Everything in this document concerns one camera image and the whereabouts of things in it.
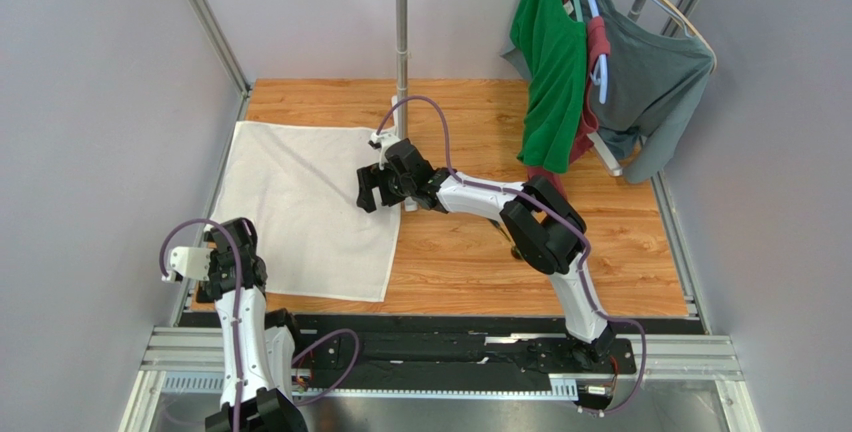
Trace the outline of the white cloth napkin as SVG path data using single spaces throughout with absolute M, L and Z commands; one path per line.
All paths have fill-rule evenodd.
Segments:
M 378 159 L 371 134 L 364 127 L 236 124 L 211 218 L 253 222 L 267 291 L 384 300 L 401 213 L 356 205 L 357 171 Z

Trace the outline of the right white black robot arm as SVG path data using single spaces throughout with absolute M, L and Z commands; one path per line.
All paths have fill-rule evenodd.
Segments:
M 377 163 L 357 171 L 356 204 L 367 213 L 406 200 L 444 214 L 465 213 L 503 226 L 520 257 L 546 275 L 565 316 L 567 334 L 589 360 L 606 358 L 615 334 L 588 277 L 590 242 L 576 210 L 545 178 L 525 183 L 471 177 L 434 168 L 407 139 L 374 133 Z

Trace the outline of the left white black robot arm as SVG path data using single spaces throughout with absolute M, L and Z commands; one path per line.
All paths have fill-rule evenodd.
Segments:
M 273 349 L 266 343 L 266 264 L 257 253 L 258 233 L 247 218 L 209 227 L 206 297 L 213 301 L 223 337 L 224 384 L 219 410 L 204 419 L 206 431 L 306 431 L 293 402 L 291 361 L 295 326 L 277 312 Z

